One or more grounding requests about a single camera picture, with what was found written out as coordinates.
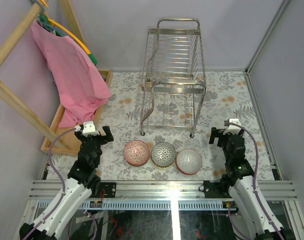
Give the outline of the red patterned bowl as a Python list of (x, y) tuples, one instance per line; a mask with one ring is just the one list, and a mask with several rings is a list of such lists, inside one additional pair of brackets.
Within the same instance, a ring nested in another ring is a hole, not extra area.
[(139, 167), (148, 162), (150, 149), (144, 141), (133, 140), (125, 146), (123, 154), (128, 164)]

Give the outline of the blue patterned bowl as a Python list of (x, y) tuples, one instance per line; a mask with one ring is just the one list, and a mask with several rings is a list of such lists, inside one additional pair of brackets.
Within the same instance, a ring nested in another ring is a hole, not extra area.
[(170, 167), (176, 160), (176, 150), (168, 142), (159, 142), (151, 150), (151, 160), (160, 168)]

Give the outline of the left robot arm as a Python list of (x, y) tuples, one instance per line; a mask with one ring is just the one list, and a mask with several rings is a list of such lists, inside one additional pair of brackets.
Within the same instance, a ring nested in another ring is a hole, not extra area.
[(24, 223), (19, 230), (21, 240), (56, 240), (70, 222), (79, 207), (89, 198), (101, 193), (101, 178), (96, 174), (100, 165), (102, 145), (114, 137), (108, 126), (102, 135), (91, 121), (72, 128), (81, 142), (77, 160), (67, 179), (61, 178), (62, 188), (48, 207), (30, 224)]

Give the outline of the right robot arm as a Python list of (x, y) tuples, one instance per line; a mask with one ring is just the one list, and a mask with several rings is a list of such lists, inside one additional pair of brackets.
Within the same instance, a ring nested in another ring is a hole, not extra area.
[(238, 235), (244, 240), (294, 240), (293, 231), (284, 228), (269, 207), (258, 186), (257, 173), (246, 159), (246, 130), (237, 124), (231, 126), (235, 128), (213, 127), (209, 144), (217, 139), (225, 156), (226, 173), (220, 179), (220, 193), (234, 200), (249, 232), (245, 235), (237, 230)]

